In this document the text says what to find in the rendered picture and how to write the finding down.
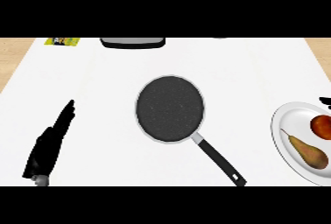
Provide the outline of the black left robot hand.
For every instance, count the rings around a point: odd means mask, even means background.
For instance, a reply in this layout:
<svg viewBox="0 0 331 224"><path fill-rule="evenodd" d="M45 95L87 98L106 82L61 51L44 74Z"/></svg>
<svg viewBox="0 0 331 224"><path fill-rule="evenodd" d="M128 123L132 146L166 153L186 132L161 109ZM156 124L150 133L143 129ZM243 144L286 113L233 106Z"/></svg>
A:
<svg viewBox="0 0 331 224"><path fill-rule="evenodd" d="M22 174L25 179L30 179L38 175L50 175L57 161L61 141L73 117L73 101L69 101L59 113L54 125L45 128L41 136L35 140Z"/></svg>

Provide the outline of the red tomato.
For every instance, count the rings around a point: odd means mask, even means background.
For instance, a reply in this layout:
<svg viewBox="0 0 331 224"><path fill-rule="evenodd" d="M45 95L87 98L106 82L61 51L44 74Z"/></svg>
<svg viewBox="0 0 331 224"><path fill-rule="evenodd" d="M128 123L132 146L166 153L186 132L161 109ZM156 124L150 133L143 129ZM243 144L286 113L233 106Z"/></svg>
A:
<svg viewBox="0 0 331 224"><path fill-rule="evenodd" d="M310 121L310 130L325 140L331 140L331 116L317 115Z"/></svg>

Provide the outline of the white plate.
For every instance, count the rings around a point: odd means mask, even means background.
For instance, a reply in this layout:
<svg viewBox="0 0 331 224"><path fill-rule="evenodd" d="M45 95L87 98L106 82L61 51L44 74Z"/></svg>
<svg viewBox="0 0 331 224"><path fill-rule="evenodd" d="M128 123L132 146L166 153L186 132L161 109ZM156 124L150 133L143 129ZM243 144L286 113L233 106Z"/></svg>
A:
<svg viewBox="0 0 331 224"><path fill-rule="evenodd" d="M293 172L319 186L331 186L331 140L322 139L310 130L310 121L316 116L329 113L304 102L288 102L273 112L270 131L279 155ZM314 146L327 157L325 169L311 168L302 160L288 137L293 136L305 144Z"/></svg>

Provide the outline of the black frying pan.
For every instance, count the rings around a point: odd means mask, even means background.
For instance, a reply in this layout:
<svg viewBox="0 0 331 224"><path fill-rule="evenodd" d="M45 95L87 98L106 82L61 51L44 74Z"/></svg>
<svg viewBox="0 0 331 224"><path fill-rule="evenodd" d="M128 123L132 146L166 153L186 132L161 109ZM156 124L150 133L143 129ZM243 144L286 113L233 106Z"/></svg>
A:
<svg viewBox="0 0 331 224"><path fill-rule="evenodd" d="M197 129L203 118L202 94L193 84L178 76L161 76L138 92L135 118L143 133L163 144L190 139L236 186L246 180L212 148Z"/></svg>

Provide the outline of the brown green pear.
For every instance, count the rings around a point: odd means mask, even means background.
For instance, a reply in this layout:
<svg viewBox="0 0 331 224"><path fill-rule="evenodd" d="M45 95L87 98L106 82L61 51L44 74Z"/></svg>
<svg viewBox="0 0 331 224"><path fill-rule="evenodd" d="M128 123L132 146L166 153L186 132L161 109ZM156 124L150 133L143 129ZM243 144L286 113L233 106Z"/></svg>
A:
<svg viewBox="0 0 331 224"><path fill-rule="evenodd" d="M288 154L298 160L298 164L316 171L322 171L329 165L325 151L313 145L301 136L293 135L285 129L279 129L283 139L283 147Z"/></svg>

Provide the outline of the yellow printed packet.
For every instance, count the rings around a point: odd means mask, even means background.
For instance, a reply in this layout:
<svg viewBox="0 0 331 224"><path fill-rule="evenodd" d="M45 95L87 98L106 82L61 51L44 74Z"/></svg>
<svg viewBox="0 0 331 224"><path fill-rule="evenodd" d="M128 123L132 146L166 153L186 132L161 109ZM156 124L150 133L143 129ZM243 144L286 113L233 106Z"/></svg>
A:
<svg viewBox="0 0 331 224"><path fill-rule="evenodd" d="M48 38L45 40L45 46L75 46L79 38Z"/></svg>

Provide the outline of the dark grey appliance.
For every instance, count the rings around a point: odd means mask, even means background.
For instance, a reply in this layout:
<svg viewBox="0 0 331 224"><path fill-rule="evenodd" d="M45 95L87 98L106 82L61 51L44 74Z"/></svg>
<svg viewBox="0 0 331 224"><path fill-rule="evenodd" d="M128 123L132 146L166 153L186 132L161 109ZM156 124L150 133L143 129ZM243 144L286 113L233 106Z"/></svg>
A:
<svg viewBox="0 0 331 224"><path fill-rule="evenodd" d="M100 38L100 43L107 48L150 49L165 45L165 38Z"/></svg>

